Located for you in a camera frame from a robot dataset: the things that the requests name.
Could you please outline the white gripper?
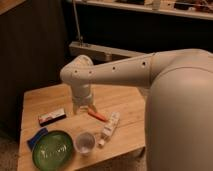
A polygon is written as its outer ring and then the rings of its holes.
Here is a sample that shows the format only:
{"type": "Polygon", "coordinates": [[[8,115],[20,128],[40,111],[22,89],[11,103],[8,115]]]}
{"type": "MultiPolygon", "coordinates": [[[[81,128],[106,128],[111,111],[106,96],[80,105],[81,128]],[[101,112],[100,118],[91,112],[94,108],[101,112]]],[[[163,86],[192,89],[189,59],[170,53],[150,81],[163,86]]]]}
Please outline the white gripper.
{"type": "Polygon", "coordinates": [[[97,113],[97,108],[93,105],[93,93],[90,84],[72,86],[72,101],[74,115],[80,114],[82,106],[88,106],[88,112],[97,113]]]}

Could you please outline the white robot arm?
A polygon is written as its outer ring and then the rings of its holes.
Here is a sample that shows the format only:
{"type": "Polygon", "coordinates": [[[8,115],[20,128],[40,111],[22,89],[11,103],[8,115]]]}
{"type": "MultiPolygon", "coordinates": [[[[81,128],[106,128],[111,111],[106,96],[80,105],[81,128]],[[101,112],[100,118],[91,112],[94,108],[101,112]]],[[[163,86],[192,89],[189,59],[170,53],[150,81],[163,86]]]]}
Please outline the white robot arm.
{"type": "Polygon", "coordinates": [[[92,84],[145,87],[147,171],[213,171],[213,53],[182,49],[95,65],[80,55],[60,71],[73,101],[92,84]]]}

